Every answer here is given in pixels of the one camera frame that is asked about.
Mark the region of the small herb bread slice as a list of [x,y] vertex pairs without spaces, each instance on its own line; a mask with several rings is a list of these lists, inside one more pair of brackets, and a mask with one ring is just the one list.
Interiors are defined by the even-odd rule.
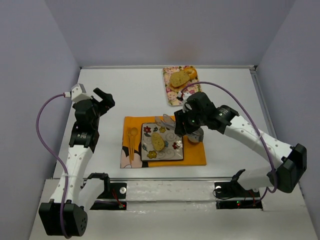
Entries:
[[165,142],[162,139],[161,135],[157,132],[154,132],[151,135],[151,143],[155,151],[162,151],[165,148]]

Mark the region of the metal tongs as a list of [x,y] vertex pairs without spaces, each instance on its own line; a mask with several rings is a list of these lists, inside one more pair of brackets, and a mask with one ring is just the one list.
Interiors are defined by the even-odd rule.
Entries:
[[155,123],[160,127],[165,127],[165,128],[168,128],[169,130],[172,130],[172,131],[175,131],[175,129],[176,129],[176,121],[173,120],[167,114],[163,114],[162,119],[159,116],[156,116]]

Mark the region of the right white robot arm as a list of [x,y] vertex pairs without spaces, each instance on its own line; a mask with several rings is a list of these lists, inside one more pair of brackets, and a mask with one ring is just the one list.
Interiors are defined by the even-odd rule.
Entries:
[[269,163],[267,167],[239,170],[230,181],[232,190],[272,187],[291,193],[295,189],[307,169],[307,149],[302,144],[281,142],[259,130],[233,108],[216,107],[204,92],[179,93],[177,99],[182,101],[182,109],[174,113],[176,135],[192,135],[207,127],[242,143]]

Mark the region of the large herb bread slice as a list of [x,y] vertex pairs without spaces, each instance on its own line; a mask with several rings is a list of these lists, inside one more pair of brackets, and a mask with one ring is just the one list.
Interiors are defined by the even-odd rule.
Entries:
[[178,88],[190,80],[190,76],[184,70],[177,71],[171,74],[169,82],[174,88]]

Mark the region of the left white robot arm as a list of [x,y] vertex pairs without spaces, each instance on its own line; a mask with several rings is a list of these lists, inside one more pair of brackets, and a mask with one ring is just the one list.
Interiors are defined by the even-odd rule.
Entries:
[[115,106],[110,93],[99,88],[93,92],[101,100],[88,95],[80,83],[62,94],[62,97],[71,99],[75,110],[66,161],[43,143],[63,168],[49,201],[42,202],[38,210],[48,236],[81,237],[87,228],[88,211],[98,196],[110,190],[110,178],[106,173],[92,173],[84,180],[85,170],[99,140],[100,117]]

